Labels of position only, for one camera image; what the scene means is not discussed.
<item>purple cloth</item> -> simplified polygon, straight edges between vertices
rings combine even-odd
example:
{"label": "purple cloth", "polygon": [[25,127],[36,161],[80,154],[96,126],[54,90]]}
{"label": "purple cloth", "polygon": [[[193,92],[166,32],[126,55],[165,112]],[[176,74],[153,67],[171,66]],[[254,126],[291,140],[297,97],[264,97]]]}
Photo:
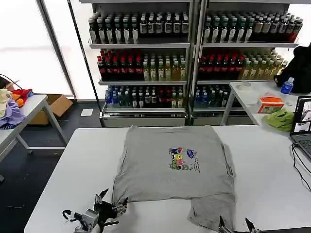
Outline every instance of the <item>purple cloth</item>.
{"label": "purple cloth", "polygon": [[0,117],[0,127],[4,124],[18,125],[26,116],[20,113],[17,103],[10,98],[6,104],[6,111],[4,117]]}

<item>cardboard box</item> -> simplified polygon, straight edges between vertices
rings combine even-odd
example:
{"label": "cardboard box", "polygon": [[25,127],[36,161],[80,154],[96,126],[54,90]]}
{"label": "cardboard box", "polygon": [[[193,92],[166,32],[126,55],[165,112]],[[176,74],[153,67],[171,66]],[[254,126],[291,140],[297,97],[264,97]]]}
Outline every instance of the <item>cardboard box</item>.
{"label": "cardboard box", "polygon": [[[56,118],[61,117],[65,111],[67,111],[70,106],[72,106],[71,100],[67,99],[64,95],[59,94],[46,94],[48,96],[47,102],[50,105]],[[48,125],[49,118],[46,116],[45,112],[41,110],[35,115],[30,125]]]}

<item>black backpack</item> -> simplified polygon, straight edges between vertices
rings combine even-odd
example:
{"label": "black backpack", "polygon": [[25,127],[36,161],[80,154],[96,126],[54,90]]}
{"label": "black backpack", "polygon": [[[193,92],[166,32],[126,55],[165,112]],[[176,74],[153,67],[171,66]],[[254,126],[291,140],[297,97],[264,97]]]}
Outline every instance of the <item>black backpack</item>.
{"label": "black backpack", "polygon": [[294,58],[274,80],[281,87],[290,77],[295,78],[293,93],[311,92],[311,47],[299,46],[294,49]]}

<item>pile of clothes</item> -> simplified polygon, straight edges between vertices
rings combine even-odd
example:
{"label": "pile of clothes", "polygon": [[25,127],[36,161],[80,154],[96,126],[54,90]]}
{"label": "pile of clothes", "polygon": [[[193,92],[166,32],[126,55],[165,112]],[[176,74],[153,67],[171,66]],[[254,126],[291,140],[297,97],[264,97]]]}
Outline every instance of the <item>pile of clothes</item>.
{"label": "pile of clothes", "polygon": [[31,89],[19,89],[12,92],[7,89],[0,89],[0,129],[13,129],[26,118],[19,108],[33,94]]}

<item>orange box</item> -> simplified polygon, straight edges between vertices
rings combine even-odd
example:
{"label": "orange box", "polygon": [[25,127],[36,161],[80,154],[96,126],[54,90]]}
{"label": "orange box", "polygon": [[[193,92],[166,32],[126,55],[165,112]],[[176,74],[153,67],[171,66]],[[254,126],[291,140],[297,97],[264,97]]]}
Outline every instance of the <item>orange box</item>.
{"label": "orange box", "polygon": [[278,97],[261,97],[258,104],[258,113],[274,113],[284,106],[283,100]]}

